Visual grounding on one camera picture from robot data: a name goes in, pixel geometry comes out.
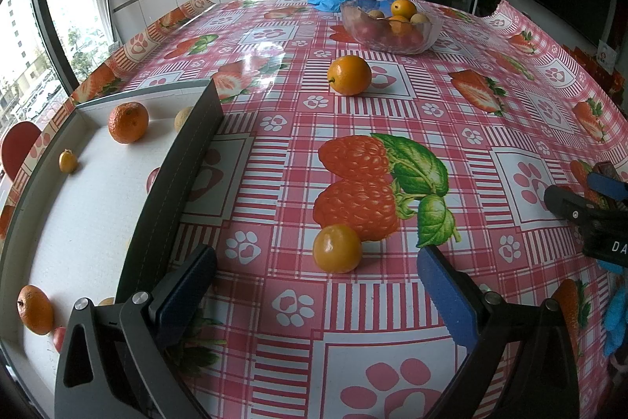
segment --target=black divider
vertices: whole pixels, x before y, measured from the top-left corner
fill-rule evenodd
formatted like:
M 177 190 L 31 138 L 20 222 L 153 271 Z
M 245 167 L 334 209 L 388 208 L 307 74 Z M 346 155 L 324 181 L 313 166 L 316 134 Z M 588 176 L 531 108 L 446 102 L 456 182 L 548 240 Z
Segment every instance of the black divider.
M 152 291 L 168 267 L 183 207 L 224 114 L 211 81 L 177 134 L 146 198 L 124 260 L 115 303 Z

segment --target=glass bowl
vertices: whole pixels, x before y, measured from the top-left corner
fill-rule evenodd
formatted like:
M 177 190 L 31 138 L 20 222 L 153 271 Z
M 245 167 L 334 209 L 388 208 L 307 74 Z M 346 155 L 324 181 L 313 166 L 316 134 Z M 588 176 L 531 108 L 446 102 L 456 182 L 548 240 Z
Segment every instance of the glass bowl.
M 423 12 L 429 22 L 413 24 L 387 20 L 396 0 L 349 0 L 340 5 L 342 25 L 360 44 L 374 51 L 393 54 L 420 54 L 429 49 L 443 27 L 443 19 Z M 386 18 L 373 18 L 368 12 L 380 10 Z

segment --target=screw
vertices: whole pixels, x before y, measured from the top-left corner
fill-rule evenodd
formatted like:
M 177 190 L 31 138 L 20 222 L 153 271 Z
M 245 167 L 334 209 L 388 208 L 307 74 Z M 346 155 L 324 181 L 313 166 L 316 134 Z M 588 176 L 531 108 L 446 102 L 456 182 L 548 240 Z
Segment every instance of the screw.
M 558 305 L 558 302 L 553 298 L 549 298 L 545 301 L 545 307 L 550 311 L 558 311 L 558 309 L 560 309 L 560 305 Z
M 74 302 L 74 309 L 82 311 L 87 307 L 87 304 L 89 304 L 89 302 L 85 297 L 80 298 L 76 302 Z
M 484 300 L 486 300 L 486 302 L 488 302 L 492 306 L 496 306 L 502 301 L 502 296 L 495 291 L 487 291 L 484 294 Z
M 138 291 L 135 295 L 133 295 L 134 304 L 143 304 L 147 300 L 148 300 L 148 293 L 145 291 Z

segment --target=cherry tomato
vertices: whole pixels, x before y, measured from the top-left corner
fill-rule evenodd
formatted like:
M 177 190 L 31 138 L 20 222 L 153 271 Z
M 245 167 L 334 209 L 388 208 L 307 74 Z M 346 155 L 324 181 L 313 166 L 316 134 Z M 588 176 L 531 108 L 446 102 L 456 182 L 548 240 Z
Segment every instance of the cherry tomato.
M 351 272 L 362 259 L 362 242 L 356 232 L 344 224 L 321 229 L 314 239 L 314 262 L 330 274 Z

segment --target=table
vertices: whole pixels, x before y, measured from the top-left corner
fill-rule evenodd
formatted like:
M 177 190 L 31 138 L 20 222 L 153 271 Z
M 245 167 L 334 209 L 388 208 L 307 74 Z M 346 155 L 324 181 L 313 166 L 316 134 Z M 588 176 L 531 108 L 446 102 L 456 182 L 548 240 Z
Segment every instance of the table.
M 201 14 L 174 36 L 149 28 L 131 39 L 125 59 L 133 47 L 146 54 L 136 68 L 125 69 L 121 54 L 109 61 L 117 77 L 126 73 L 116 79 L 125 90 L 213 76 L 224 102 L 227 116 L 172 253 L 173 265 L 200 242 L 218 253 L 219 278 L 189 344 L 173 355 L 212 417 L 420 417 L 464 360 L 416 276 L 416 245 L 426 236 L 416 215 L 365 242 L 351 274 L 313 264 L 315 201 L 339 180 L 318 149 L 373 133 L 419 143 L 445 166 L 448 190 L 437 195 L 459 236 L 450 229 L 437 242 L 483 289 L 538 305 L 565 278 L 588 283 L 577 365 L 582 417 L 595 414 L 607 382 L 601 317 L 610 278 L 580 254 L 578 234 L 548 212 L 542 194 L 550 184 L 582 193 L 576 160 L 610 160 L 628 178 L 626 121 L 575 60 L 505 1 L 486 18 L 414 1 L 445 19 L 418 56 L 351 42 L 339 13 L 307 0 L 208 10 L 200 0 Z M 344 54 L 362 56 L 373 71 L 358 97 L 335 95 L 325 79 Z M 504 352 L 477 417 L 494 405 L 515 355 Z

